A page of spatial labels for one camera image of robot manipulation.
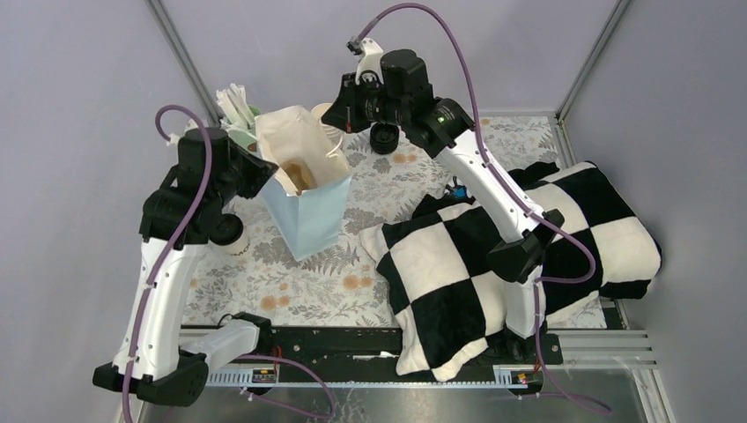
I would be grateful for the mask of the black plastic cup lid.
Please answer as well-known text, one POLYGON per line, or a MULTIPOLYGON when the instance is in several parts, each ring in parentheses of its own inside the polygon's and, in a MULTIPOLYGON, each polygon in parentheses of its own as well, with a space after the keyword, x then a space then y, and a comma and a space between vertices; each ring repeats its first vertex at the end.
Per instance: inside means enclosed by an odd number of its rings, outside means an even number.
POLYGON ((225 213, 218 219, 217 225, 210 233, 210 241, 221 247, 231 245, 243 235, 242 220, 235 214, 225 213))

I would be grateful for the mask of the single cardboard cup carrier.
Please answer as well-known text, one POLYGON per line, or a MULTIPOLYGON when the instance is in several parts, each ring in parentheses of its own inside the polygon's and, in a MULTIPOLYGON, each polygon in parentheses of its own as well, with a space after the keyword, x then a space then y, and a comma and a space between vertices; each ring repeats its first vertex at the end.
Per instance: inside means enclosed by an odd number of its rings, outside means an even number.
POLYGON ((294 185, 298 195, 317 187, 310 168, 303 160, 288 160, 282 165, 282 168, 294 185))

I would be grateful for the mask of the single white paper cup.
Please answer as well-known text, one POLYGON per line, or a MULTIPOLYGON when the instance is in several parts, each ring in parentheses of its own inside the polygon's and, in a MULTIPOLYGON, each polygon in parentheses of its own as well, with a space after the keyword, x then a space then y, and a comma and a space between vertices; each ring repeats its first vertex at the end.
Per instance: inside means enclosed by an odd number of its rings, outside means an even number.
POLYGON ((223 251, 230 256, 243 256, 248 252, 250 242, 248 234, 242 231, 234 240, 222 246, 223 251))

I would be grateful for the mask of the light blue paper bag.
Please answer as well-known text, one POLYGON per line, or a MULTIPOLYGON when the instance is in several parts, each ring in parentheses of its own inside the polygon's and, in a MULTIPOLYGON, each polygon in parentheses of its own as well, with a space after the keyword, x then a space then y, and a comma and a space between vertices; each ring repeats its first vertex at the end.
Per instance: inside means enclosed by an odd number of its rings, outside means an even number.
POLYGON ((302 106, 259 115, 258 152, 278 171, 260 192, 294 259, 337 243, 351 184, 351 166, 319 119, 302 106))

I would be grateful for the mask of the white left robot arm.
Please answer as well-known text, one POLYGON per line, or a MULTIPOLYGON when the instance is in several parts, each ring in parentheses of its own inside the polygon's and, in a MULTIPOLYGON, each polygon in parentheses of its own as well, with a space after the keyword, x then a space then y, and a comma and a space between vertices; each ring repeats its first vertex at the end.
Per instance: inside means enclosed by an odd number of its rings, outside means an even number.
POLYGON ((236 197, 258 195, 277 166, 218 128, 188 130, 177 150, 177 164, 144 202, 140 275, 127 333, 92 382, 147 403, 188 407, 211 371, 241 355, 261 362, 272 354, 270 320, 246 312, 196 341, 181 344, 179 336, 189 283, 208 248, 234 258, 248 255, 244 223, 225 208, 236 197))

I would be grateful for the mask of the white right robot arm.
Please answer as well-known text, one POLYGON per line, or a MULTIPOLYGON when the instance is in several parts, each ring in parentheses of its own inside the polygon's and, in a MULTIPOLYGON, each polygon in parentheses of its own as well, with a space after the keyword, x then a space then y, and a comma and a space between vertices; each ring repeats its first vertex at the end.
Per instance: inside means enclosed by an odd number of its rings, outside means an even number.
POLYGON ((545 211, 510 178, 461 105, 434 95, 425 62, 414 51, 384 52, 370 44, 351 51, 357 69, 343 75, 339 94, 322 122, 348 134, 374 123, 394 125, 466 185, 501 238, 487 261, 497 276, 511 283, 506 325, 513 333, 505 340, 507 355, 519 363, 530 361, 540 351, 536 333, 545 311, 534 284, 554 236, 551 226, 563 222, 561 213, 545 211))

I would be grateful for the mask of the green cup with straws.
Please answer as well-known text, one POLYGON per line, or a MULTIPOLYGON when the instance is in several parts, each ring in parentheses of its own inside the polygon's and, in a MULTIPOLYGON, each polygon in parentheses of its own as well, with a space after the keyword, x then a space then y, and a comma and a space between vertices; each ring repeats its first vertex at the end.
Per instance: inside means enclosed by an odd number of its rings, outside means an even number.
POLYGON ((226 89, 217 90, 216 104, 223 113, 220 127, 228 133, 237 146, 256 155, 258 141, 255 133, 255 119, 261 111, 248 104, 245 87, 230 84, 226 89))

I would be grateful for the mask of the floral patterned table mat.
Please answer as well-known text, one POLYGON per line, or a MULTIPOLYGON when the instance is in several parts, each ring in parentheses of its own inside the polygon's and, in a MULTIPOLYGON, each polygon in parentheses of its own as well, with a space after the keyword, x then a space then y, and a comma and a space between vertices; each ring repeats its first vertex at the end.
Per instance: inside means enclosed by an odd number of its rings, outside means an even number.
POLYGON ((365 134, 348 137, 344 154, 352 179, 337 243, 296 261, 258 199, 235 199, 230 212, 244 222, 248 252, 211 249, 189 285, 182 321, 211 325, 248 312, 276 325, 391 327, 388 285, 362 248, 359 234, 410 218, 425 196, 440 197, 450 173, 401 139, 389 155, 374 153, 365 134))

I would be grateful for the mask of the blue white patterned object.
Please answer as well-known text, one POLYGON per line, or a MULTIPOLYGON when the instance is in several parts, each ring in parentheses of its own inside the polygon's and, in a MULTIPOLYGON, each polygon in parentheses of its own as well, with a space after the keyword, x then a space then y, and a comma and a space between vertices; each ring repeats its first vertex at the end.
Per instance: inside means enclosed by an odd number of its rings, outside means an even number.
POLYGON ((457 199, 470 199, 472 195, 465 185, 458 178, 452 178, 446 185, 444 190, 445 197, 453 197, 457 199))

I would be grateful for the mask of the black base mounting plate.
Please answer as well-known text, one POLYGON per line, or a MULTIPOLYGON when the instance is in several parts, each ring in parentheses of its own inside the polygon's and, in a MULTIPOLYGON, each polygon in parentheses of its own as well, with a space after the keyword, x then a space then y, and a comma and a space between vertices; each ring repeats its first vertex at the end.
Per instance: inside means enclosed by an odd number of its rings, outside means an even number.
POLYGON ((625 351, 612 331, 546 330, 535 340, 498 335, 442 383, 430 370, 396 372, 403 333, 394 328, 312 328, 276 326, 268 341, 233 361, 230 382, 251 387, 516 387, 542 381, 542 368, 623 369, 639 356, 625 351))

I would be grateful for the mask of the black white checkered pillow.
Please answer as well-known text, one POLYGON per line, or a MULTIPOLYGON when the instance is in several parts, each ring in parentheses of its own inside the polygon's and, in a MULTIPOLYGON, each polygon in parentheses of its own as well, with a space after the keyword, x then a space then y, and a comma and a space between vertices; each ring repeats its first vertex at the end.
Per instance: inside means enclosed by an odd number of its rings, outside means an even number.
MULTIPOLYGON (((661 248, 595 164, 562 170, 537 162, 511 176, 564 217, 543 267, 549 324, 601 296, 645 296, 662 265, 661 248)), ((388 303, 403 332, 399 375, 430 370, 446 382, 502 335, 507 283, 486 260, 499 232, 473 197, 426 196, 409 220, 369 227, 359 237, 388 283, 388 303)))

